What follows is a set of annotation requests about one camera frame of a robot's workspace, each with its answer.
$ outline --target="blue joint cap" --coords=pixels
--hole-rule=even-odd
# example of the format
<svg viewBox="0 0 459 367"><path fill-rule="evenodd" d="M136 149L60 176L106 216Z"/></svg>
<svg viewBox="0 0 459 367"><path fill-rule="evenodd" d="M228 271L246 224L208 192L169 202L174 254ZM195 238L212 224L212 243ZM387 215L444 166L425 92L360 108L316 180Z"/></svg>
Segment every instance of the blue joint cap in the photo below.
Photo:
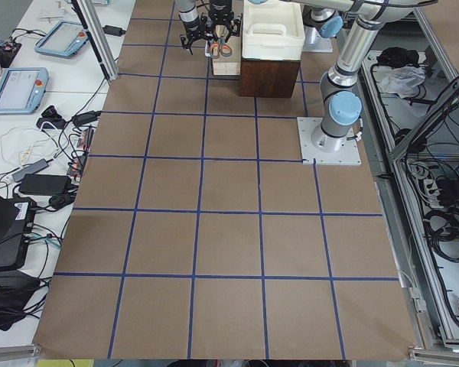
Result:
<svg viewBox="0 0 459 367"><path fill-rule="evenodd" d="M340 16L333 17L332 19L328 20L325 24L321 26L319 30L320 36L322 38L332 38L340 32L340 29L343 27L343 19Z"/></svg>
<svg viewBox="0 0 459 367"><path fill-rule="evenodd" d="M330 116L342 126L352 125L360 116L362 103L352 92L339 92L330 101Z"/></svg>

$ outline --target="white plastic bag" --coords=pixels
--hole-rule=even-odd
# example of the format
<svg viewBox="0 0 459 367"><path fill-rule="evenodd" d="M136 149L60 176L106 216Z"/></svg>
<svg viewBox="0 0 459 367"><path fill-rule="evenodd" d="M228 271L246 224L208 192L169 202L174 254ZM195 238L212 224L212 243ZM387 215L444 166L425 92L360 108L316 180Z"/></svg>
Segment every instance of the white plastic bag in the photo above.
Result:
<svg viewBox="0 0 459 367"><path fill-rule="evenodd" d="M418 95L418 86L425 81L425 71L420 67L400 67L379 83L381 93L396 93L400 98Z"/></svg>

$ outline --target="tablet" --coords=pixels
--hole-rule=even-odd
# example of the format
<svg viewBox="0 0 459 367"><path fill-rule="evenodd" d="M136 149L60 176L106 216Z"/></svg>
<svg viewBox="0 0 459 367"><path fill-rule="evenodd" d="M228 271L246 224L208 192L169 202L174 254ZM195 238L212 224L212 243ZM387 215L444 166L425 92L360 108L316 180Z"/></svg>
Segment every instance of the tablet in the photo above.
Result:
<svg viewBox="0 0 459 367"><path fill-rule="evenodd" d="M43 67L6 70L0 80L0 115L34 112L41 103L48 79Z"/></svg>
<svg viewBox="0 0 459 367"><path fill-rule="evenodd" d="M80 23L60 21L36 44L39 54L72 57L86 43L88 37Z"/></svg>

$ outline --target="white table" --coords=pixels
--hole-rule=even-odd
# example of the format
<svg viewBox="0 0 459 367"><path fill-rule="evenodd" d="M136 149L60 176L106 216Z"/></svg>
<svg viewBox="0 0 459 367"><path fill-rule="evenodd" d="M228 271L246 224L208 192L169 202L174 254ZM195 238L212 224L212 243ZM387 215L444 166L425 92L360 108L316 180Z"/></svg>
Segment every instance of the white table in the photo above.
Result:
<svg viewBox="0 0 459 367"><path fill-rule="evenodd" d="M65 20L77 20L76 15L71 10L71 5L68 5L64 0L60 0L62 6L67 9ZM115 25L127 28L135 0L112 0L109 6L99 6L96 10L99 19L104 24ZM19 28L25 29L41 29L49 31L58 20L41 20L39 14L44 9L57 7L57 2L52 0L34 0L30 8L22 18ZM107 36L114 57L119 55L122 46L123 37ZM58 57L48 57L34 52L34 45L38 37L28 35L20 37L19 42L23 43L21 50L12 63L11 67L46 67L49 71L50 80L47 85L47 91L41 101L41 105L32 115L2 115L0 116L0 137L13 128L29 127L35 128L36 121L41 117L41 112L49 105L55 105L58 112L66 119L77 112L83 104L92 96L93 92L98 88L103 79L102 71L96 61L90 44L86 44L80 52L71 59L61 59ZM85 111L100 110L106 99L108 84L105 83L100 92L93 98ZM3 150L5 156L13 157L15 152L22 149L28 143L28 140L34 140L36 136L41 137L44 134L33 132L32 130L24 130L20 133L7 135L3 141ZM34 162L39 158L31 158L30 162ZM49 168L42 171L44 174L65 174L67 158L60 157L58 161L50 164ZM13 166L2 160L0 154L0 173L11 171ZM5 189L0 190L1 195L5 195ZM47 196L33 196L33 199L38 203L46 204ZM37 224L46 226L60 234L68 217L70 216L71 206L60 210L57 213L37 213ZM35 230L39 233L47 233L42 230ZM46 268L42 277L51 276L54 271L54 266L57 261L59 249L54 246L49 246L49 257ZM41 271L46 257L46 246L43 242L38 242L29 246L28 255L24 267L20 270L32 276L37 276ZM37 302L44 295L43 290L36 292L29 304ZM38 320L26 317L24 320L15 323L12 328L3 332L0 330L0 347L5 346L25 346L32 343L35 330L37 329Z"/></svg>

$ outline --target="white bin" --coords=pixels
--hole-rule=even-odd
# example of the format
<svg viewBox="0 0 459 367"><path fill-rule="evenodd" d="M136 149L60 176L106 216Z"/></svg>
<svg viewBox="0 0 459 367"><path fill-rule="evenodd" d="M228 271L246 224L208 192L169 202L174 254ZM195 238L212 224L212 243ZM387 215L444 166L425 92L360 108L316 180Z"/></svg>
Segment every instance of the white bin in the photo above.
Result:
<svg viewBox="0 0 459 367"><path fill-rule="evenodd" d="M301 6L268 0L243 7L242 56L259 60L300 60L304 46Z"/></svg>

